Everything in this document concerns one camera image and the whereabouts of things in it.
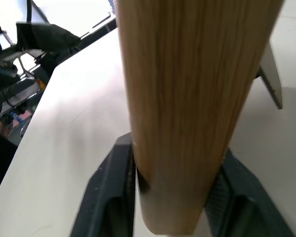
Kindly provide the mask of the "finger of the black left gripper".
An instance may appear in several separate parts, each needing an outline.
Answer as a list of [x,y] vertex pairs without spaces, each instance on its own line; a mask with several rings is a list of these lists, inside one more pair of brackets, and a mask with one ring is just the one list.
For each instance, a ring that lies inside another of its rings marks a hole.
[[62,52],[80,44],[81,38],[55,24],[17,22],[17,46],[23,50]]

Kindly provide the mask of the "black angled metal bar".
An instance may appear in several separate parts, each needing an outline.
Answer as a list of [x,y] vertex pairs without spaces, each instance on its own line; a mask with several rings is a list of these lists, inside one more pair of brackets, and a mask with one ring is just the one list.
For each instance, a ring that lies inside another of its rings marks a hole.
[[102,19],[100,22],[96,23],[94,26],[92,26],[87,33],[83,34],[80,39],[84,39],[87,36],[91,35],[92,33],[96,32],[97,30],[99,30],[101,27],[105,26],[106,24],[108,24],[111,20],[113,20],[115,18],[115,15],[109,11],[107,13],[107,16]]

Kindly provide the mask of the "wooden cylinder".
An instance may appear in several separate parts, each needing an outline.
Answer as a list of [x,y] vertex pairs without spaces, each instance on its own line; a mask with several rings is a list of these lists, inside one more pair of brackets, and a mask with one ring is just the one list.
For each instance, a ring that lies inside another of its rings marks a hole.
[[140,204],[190,235],[284,0],[117,0]]

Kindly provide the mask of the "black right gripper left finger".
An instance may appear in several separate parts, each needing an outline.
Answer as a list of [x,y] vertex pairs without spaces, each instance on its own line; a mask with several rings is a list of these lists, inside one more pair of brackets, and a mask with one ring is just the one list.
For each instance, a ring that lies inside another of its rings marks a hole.
[[131,134],[126,133],[89,179],[70,237],[133,237],[135,185]]

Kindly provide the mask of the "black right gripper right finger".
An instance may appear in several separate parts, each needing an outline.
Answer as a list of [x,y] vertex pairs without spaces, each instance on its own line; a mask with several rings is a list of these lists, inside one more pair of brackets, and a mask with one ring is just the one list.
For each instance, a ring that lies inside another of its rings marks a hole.
[[295,237],[258,178],[227,150],[205,205],[213,237]]

